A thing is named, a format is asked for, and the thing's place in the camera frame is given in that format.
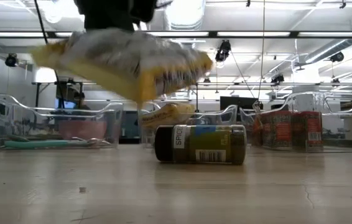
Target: ventilation duct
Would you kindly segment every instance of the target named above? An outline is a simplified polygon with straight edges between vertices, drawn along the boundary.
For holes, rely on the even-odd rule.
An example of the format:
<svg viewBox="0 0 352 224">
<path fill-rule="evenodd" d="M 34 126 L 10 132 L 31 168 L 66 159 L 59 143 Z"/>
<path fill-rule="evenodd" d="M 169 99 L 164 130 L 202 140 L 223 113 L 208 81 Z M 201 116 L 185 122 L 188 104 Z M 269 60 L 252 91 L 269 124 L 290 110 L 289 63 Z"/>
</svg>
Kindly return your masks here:
<svg viewBox="0 0 352 224">
<path fill-rule="evenodd" d="M 199 30 L 205 12 L 205 0 L 174 0 L 165 9 L 168 30 Z"/>
<path fill-rule="evenodd" d="M 352 46 L 352 39 L 333 40 L 328 44 L 324 45 L 323 47 L 320 47 L 319 49 L 315 50 L 314 52 L 308 55 L 305 55 L 304 57 L 299 57 L 299 65 L 306 65 L 310 63 L 319 62 L 351 46 Z M 297 56 L 293 55 L 287 58 L 287 60 L 295 60 L 296 58 Z M 278 64 L 278 66 L 270 70 L 269 73 L 272 73 L 274 71 L 281 72 L 286 68 L 289 68 L 290 66 L 291 66 L 290 62 L 285 61 Z"/>
</svg>

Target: transparent storage container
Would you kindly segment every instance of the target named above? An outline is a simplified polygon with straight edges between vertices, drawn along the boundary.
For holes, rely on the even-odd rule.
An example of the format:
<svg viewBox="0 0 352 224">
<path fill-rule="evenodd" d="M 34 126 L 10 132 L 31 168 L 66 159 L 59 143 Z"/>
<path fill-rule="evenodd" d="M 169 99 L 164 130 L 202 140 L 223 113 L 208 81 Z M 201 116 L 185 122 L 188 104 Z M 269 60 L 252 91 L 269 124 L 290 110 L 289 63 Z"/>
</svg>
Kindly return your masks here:
<svg viewBox="0 0 352 224">
<path fill-rule="evenodd" d="M 0 94 L 0 149 L 117 147 L 122 103 L 102 110 L 31 108 Z"/>
<path fill-rule="evenodd" d="M 161 107 L 154 102 L 147 102 L 143 109 L 139 111 L 139 119 L 141 115 L 147 113 L 155 113 L 160 110 Z M 153 147 L 155 139 L 155 131 L 159 125 L 232 125 L 237 122 L 237 110 L 236 105 L 230 105 L 226 109 L 217 112 L 207 113 L 180 113 L 177 118 L 169 118 L 163 120 L 157 126 L 150 128 L 142 127 L 142 143 L 144 147 Z"/>
<path fill-rule="evenodd" d="M 276 110 L 240 109 L 248 144 L 299 152 L 352 152 L 352 93 L 293 93 Z"/>
</svg>

